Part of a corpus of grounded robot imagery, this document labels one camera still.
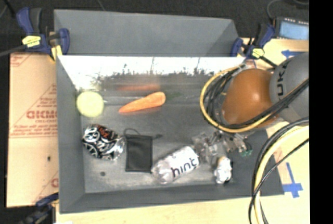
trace orange carrot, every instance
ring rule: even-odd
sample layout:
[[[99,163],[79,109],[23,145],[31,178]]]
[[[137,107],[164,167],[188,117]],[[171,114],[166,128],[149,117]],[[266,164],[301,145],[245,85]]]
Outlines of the orange carrot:
[[[154,92],[138,100],[134,100],[123,107],[121,107],[119,113],[128,113],[139,111],[147,108],[153,108],[161,106],[165,103],[165,94],[163,92]]]

